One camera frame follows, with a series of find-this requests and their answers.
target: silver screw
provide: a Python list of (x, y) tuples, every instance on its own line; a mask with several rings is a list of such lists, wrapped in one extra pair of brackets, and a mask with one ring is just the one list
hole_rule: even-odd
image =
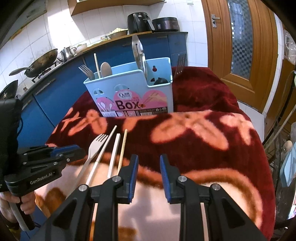
[(78, 190), (81, 192), (85, 191), (86, 189), (87, 189), (87, 185), (85, 185), (85, 184), (80, 185), (78, 188)]
[(112, 177), (113, 182), (119, 182), (121, 180), (120, 176), (114, 176)]
[(215, 191), (218, 191), (218, 190), (221, 189), (221, 186), (220, 186), (219, 184), (217, 184), (217, 183), (214, 183), (214, 184), (212, 185), (212, 188), (213, 188)]
[(178, 177), (178, 180), (179, 180), (180, 182), (185, 182), (185, 181), (187, 181), (187, 177), (185, 177), (185, 176), (179, 176), (179, 177)]

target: checkered glass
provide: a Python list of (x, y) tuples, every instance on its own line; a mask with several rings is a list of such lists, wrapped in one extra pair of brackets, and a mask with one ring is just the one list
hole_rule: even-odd
[(253, 26), (247, 0), (227, 0), (232, 29), (231, 73), (249, 79), (253, 55)]

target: black pan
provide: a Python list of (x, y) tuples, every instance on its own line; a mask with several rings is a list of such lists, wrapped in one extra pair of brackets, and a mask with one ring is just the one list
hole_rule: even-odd
[(30, 65), (30, 67), (16, 69), (12, 71), (9, 75), (15, 75), (22, 72), (23, 70), (26, 70), (25, 75), (27, 77), (29, 78), (37, 77), (44, 70), (52, 66), (56, 58), (57, 58), (57, 49), (50, 50), (49, 52), (45, 53), (44, 55), (39, 57), (37, 60), (35, 60), (33, 64)]
[(0, 93), (0, 100), (13, 99), (17, 94), (18, 80), (9, 83)]

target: human hand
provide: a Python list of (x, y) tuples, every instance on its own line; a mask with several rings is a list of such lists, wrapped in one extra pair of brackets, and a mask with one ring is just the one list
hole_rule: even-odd
[[(25, 214), (32, 214), (35, 210), (35, 193), (30, 192), (25, 196), (21, 197), (22, 204), (20, 206), (21, 210)], [(13, 196), (11, 192), (0, 192), (0, 211), (2, 215), (10, 222), (17, 223), (17, 219), (15, 218), (10, 205), (8, 202), (19, 203), (20, 198)]]

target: cutlery box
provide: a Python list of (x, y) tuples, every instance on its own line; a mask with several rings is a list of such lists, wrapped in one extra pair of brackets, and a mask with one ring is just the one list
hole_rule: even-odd
[[(86, 79), (84, 84), (104, 117), (155, 115), (173, 112), (170, 58), (146, 60), (147, 80), (136, 62), (112, 67), (112, 75)], [(167, 83), (154, 85), (158, 78)]]

